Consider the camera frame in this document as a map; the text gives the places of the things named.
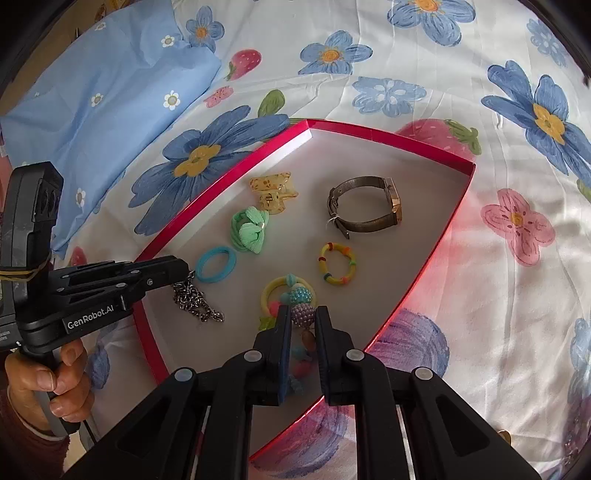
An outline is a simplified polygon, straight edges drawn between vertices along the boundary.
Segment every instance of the green leaf charm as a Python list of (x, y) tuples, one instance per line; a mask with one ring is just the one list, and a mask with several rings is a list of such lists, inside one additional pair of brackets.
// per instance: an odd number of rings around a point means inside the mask
[(259, 332), (262, 332), (263, 330), (274, 328), (277, 320), (274, 317), (260, 317), (259, 321), (261, 322)]

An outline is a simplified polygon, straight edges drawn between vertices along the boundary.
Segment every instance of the blue pillow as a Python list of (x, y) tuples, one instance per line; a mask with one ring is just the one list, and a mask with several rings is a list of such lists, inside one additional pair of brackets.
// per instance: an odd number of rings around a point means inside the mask
[(220, 67), (182, 40), (170, 0), (143, 0), (91, 27), (0, 118), (13, 167), (64, 177), (52, 249), (65, 253), (130, 162), (207, 90)]

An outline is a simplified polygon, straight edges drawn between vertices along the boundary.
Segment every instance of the screw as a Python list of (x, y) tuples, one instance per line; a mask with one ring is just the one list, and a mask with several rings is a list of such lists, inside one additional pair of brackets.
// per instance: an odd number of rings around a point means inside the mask
[(174, 379), (178, 382), (186, 382), (193, 378), (193, 372), (188, 368), (181, 368), (174, 373)]
[(420, 380), (431, 380), (433, 378), (433, 372), (431, 371), (430, 368), (427, 368), (427, 367), (418, 367), (414, 371), (414, 374)]
[(249, 350), (244, 354), (244, 360), (247, 362), (258, 362), (262, 358), (262, 353), (258, 350)]
[(357, 350), (356, 348), (353, 348), (347, 352), (347, 358), (353, 362), (360, 362), (364, 359), (364, 357), (365, 353), (363, 353), (361, 350)]

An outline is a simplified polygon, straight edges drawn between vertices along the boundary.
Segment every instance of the metal chain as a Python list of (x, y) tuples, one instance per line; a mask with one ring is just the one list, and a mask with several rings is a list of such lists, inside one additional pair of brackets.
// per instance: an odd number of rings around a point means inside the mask
[(192, 271), (184, 281), (173, 284), (174, 302), (181, 310), (195, 315), (203, 323), (210, 319), (215, 322), (223, 322), (223, 313), (209, 306), (203, 292), (193, 285), (194, 278), (195, 272)]

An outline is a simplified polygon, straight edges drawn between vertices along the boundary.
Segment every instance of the human hand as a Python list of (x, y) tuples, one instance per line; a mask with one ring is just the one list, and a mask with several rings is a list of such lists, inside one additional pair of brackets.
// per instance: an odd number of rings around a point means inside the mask
[(54, 392), (50, 402), (56, 417), (65, 421), (82, 421), (90, 415), (95, 401), (90, 379), (84, 373), (88, 355), (82, 341), (74, 340), (60, 349), (61, 363), (56, 372), (19, 352), (8, 355), (5, 362), (10, 401), (14, 410), (37, 430), (51, 430), (34, 391)]

